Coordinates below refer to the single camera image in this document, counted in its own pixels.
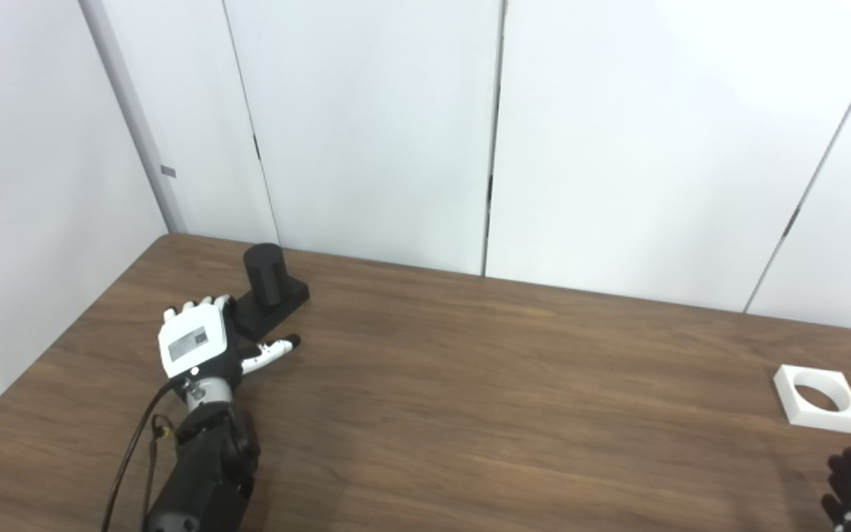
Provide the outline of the white and black left hand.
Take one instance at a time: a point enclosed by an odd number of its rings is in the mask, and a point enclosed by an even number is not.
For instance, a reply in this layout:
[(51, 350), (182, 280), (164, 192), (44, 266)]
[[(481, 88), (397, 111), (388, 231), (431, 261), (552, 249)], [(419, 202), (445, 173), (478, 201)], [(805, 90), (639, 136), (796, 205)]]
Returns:
[(233, 317), (234, 299), (229, 294), (188, 301), (180, 310), (169, 307), (158, 334), (166, 376), (182, 383), (192, 396), (202, 394), (206, 385), (233, 391), (247, 374), (301, 346), (300, 336), (289, 335), (270, 344), (254, 344), (253, 349), (240, 348)]

